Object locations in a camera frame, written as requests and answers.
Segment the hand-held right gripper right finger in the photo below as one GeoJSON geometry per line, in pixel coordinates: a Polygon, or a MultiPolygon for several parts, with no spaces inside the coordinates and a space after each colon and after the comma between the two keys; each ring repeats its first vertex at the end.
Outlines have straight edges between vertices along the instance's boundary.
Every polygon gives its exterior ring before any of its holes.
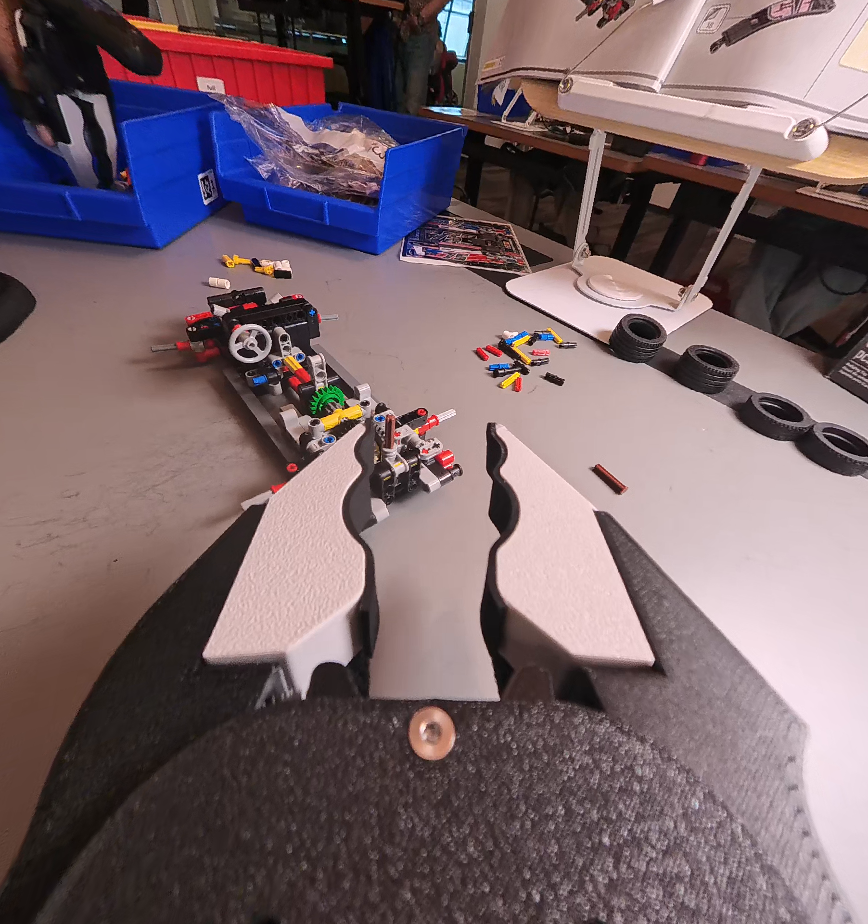
{"type": "Polygon", "coordinates": [[[655,656],[598,510],[512,432],[486,426],[488,553],[480,629],[499,685],[528,668],[650,669],[655,656]]]}

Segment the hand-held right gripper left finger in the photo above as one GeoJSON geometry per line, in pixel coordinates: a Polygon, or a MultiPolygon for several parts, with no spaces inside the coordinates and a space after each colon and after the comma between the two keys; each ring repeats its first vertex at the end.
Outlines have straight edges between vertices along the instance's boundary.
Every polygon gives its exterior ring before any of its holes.
{"type": "Polygon", "coordinates": [[[320,665],[370,659],[380,613],[370,527],[374,437],[358,424],[267,501],[204,647],[208,665],[267,665],[305,699],[320,665]]]}

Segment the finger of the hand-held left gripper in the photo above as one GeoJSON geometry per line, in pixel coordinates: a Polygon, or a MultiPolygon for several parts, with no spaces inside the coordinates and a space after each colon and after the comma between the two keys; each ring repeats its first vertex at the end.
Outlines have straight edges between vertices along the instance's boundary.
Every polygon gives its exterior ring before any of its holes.
{"type": "Polygon", "coordinates": [[[74,92],[56,99],[69,138],[57,144],[59,155],[77,185],[106,190],[106,96],[74,92]]]}
{"type": "Polygon", "coordinates": [[[100,190],[110,190],[117,178],[117,137],[112,98],[105,94],[89,95],[89,140],[93,167],[100,190]]]}

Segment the blue plastic bin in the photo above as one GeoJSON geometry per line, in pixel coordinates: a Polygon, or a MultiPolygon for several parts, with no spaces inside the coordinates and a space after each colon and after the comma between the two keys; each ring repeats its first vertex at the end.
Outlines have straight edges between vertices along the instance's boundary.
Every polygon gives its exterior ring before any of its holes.
{"type": "Polygon", "coordinates": [[[195,91],[112,81],[127,191],[80,188],[34,144],[0,88],[0,231],[163,249],[224,206],[211,112],[195,91]]]}
{"type": "Polygon", "coordinates": [[[257,145],[224,109],[211,114],[215,174],[224,198],[254,226],[379,256],[443,213],[452,201],[466,129],[420,117],[341,104],[301,105],[307,122],[366,117],[397,142],[383,161],[376,204],[327,197],[264,181],[249,158],[257,145]]]}

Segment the pile of small lego pins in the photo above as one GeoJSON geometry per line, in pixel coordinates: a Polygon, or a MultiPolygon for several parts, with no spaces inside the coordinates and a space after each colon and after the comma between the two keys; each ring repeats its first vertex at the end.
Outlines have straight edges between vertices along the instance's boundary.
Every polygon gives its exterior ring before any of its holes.
{"type": "Polygon", "coordinates": [[[554,368],[555,358],[577,346],[552,329],[506,330],[495,342],[475,346],[472,355],[499,391],[521,393],[538,383],[564,388],[567,378],[554,368]]]}

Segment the lego car chassis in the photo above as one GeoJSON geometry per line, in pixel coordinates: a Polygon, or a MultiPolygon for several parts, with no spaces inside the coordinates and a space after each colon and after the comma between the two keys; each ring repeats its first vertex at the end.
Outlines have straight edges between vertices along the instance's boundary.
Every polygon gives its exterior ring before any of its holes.
{"type": "Polygon", "coordinates": [[[376,517],[422,490],[435,492],[463,475],[437,428],[455,416],[424,406],[397,414],[369,383],[357,381],[317,345],[333,320],[301,294],[268,297],[262,287],[208,299],[206,310],[185,317],[185,339],[150,348],[221,365],[225,379],[259,422],[295,477],[358,425],[374,439],[370,478],[376,517]]]}

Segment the clear bags of lego parts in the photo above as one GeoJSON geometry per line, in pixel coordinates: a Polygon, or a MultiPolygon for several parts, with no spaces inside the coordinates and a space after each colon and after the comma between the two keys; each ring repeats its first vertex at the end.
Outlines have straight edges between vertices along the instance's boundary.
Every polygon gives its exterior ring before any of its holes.
{"type": "Polygon", "coordinates": [[[399,142],[371,119],[338,111],[311,122],[274,104],[215,95],[255,152],[261,180],[358,204],[377,204],[387,152],[399,142]]]}

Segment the black lego tire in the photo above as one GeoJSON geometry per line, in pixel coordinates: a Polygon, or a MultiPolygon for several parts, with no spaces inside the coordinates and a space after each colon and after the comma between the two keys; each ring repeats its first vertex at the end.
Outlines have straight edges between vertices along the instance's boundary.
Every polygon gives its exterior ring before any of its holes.
{"type": "Polygon", "coordinates": [[[813,464],[841,477],[868,472],[868,439],[832,422],[816,422],[796,441],[813,464]]]}
{"type": "Polygon", "coordinates": [[[739,362],[707,345],[693,345],[678,358],[673,378],[697,393],[721,393],[737,376],[739,362]]]}
{"type": "Polygon", "coordinates": [[[795,402],[766,392],[752,392],[737,411],[737,416],[753,432],[779,442],[797,441],[815,424],[795,402]]]}
{"type": "Polygon", "coordinates": [[[611,332],[608,346],[620,360],[651,362],[667,340],[667,332],[653,317],[631,313],[620,319],[611,332]]]}

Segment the lego instruction booklet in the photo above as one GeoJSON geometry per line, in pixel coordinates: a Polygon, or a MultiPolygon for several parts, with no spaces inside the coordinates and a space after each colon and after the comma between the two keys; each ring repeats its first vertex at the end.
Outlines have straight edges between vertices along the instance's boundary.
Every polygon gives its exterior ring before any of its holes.
{"type": "Polygon", "coordinates": [[[567,75],[868,140],[868,2],[509,2],[479,84],[567,75]]]}

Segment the red plastic bin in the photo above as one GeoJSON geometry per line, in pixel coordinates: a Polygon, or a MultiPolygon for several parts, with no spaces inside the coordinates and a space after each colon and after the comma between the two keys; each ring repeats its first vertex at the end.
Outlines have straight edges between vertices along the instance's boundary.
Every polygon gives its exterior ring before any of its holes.
{"type": "Polygon", "coordinates": [[[334,68],[327,56],[181,32],[175,25],[150,19],[129,18],[129,22],[162,52],[162,74],[133,75],[109,53],[100,52],[110,79],[228,95],[282,108],[325,101],[325,74],[334,68]]]}

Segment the colourful sticker sheet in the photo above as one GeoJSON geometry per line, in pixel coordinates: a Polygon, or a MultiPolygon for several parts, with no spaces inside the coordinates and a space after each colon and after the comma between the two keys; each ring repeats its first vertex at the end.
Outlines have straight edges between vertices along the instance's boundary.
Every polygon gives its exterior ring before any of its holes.
{"type": "Polygon", "coordinates": [[[509,223],[478,221],[439,214],[409,233],[399,260],[404,263],[460,266],[529,274],[531,266],[509,223]]]}

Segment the brown wooden table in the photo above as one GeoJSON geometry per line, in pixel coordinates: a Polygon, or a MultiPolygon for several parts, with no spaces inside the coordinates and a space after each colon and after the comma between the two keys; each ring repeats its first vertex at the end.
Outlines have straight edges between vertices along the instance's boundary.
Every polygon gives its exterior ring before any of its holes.
{"type": "MultiPolygon", "coordinates": [[[[440,124],[463,127],[468,131],[463,155],[468,160],[465,195],[470,206],[478,203],[480,177],[485,165],[495,165],[529,180],[554,180],[565,164],[587,165],[585,145],[572,145],[554,134],[529,135],[516,124],[502,122],[489,115],[462,108],[423,108],[420,115],[440,124]]],[[[744,178],[740,170],[716,168],[711,164],[691,165],[668,155],[648,154],[643,158],[607,148],[602,170],[618,178],[631,180],[635,203],[632,216],[644,216],[651,188],[655,183],[687,181],[709,188],[737,193],[744,178]]],[[[806,180],[763,171],[750,193],[750,198],[808,214],[816,214],[836,223],[868,230],[868,210],[856,206],[819,200],[797,193],[806,180]]]]}

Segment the white book stand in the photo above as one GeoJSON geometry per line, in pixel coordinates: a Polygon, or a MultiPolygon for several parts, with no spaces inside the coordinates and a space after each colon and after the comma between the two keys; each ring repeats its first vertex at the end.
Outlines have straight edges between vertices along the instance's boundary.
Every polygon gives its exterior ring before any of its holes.
{"type": "Polygon", "coordinates": [[[673,98],[587,76],[565,76],[559,82],[523,79],[519,94],[536,115],[589,128],[591,138],[571,264],[508,283],[506,292],[602,343],[628,315],[648,316],[671,333],[711,307],[701,290],[762,170],[832,185],[868,183],[868,140],[829,134],[819,122],[797,121],[775,109],[673,98]],[[589,254],[587,230],[607,135],[730,160],[747,168],[727,218],[688,286],[622,260],[589,254]]]}

